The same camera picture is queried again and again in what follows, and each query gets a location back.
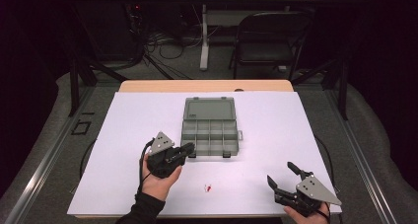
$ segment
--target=black chair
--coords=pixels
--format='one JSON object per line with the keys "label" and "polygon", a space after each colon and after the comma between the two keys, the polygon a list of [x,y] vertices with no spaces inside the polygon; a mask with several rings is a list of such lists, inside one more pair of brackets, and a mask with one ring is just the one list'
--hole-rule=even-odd
{"label": "black chair", "polygon": [[292,79],[312,15],[300,11],[266,12],[245,17],[238,25],[230,68],[234,79],[242,66],[290,67]]}

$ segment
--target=desk leg base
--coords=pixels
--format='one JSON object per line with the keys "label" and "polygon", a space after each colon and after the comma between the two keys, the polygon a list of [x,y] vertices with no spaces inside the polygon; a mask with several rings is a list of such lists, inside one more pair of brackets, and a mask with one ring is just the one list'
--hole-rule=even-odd
{"label": "desk leg base", "polygon": [[208,69],[209,45],[202,46],[202,54],[200,56],[200,70],[206,71]]}

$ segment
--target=chair backrest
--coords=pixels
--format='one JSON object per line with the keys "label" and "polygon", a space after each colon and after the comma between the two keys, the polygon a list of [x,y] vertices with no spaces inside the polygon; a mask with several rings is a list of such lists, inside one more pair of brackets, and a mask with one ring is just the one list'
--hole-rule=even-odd
{"label": "chair backrest", "polygon": [[309,14],[299,11],[265,12],[245,17],[239,24],[240,33],[277,33],[298,35],[312,23]]}

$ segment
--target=chair seat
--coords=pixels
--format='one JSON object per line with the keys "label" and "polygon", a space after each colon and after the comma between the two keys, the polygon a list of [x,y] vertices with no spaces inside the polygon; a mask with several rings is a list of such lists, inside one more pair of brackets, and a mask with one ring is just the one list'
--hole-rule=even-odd
{"label": "chair seat", "polygon": [[246,42],[240,44],[237,51],[241,63],[291,63],[293,60],[292,50],[285,41]]}

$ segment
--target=person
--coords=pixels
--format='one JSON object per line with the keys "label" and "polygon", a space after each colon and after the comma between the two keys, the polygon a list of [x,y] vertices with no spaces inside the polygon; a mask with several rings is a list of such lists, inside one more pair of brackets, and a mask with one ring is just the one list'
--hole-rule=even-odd
{"label": "person", "polygon": [[[173,173],[164,179],[149,175],[151,172],[148,170],[148,154],[144,157],[142,174],[146,175],[146,179],[143,181],[142,192],[137,193],[135,196],[135,204],[132,205],[131,210],[126,215],[122,216],[116,221],[116,224],[155,224],[157,223],[157,216],[163,210],[167,196],[169,195],[170,188],[178,180],[182,166],[178,166]],[[285,206],[284,211],[297,223],[297,224],[327,224],[328,220],[319,215],[313,213],[309,217],[304,217],[290,206]],[[326,203],[322,203],[319,211],[329,216],[329,209]],[[208,219],[209,221],[196,221],[195,219],[185,219],[187,223],[227,223],[229,224],[243,224],[243,223],[281,223],[280,218],[260,218],[254,221],[250,218],[240,219]],[[185,223],[183,220],[177,220],[178,223]],[[173,223],[170,220],[163,220],[158,224]]]}

